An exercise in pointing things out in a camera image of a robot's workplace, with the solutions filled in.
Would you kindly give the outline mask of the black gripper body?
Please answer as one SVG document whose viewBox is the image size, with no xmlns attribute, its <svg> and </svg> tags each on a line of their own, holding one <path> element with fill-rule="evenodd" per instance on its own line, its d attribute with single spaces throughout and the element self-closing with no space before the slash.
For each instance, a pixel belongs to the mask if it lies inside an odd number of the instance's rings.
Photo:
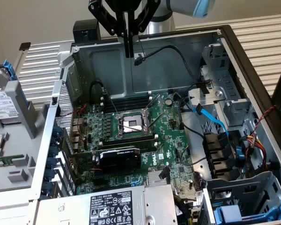
<svg viewBox="0 0 281 225">
<path fill-rule="evenodd" d="M 114 12 L 117 18 L 124 15 L 124 13 L 135 16 L 135 11 L 138 9 L 139 5 L 142 4 L 141 0 L 106 0 L 105 2 L 109 6 L 109 8 Z M 142 10 L 137 17 L 152 18 L 154 14 L 155 1 L 147 0 L 146 4 L 142 5 Z"/>
</svg>

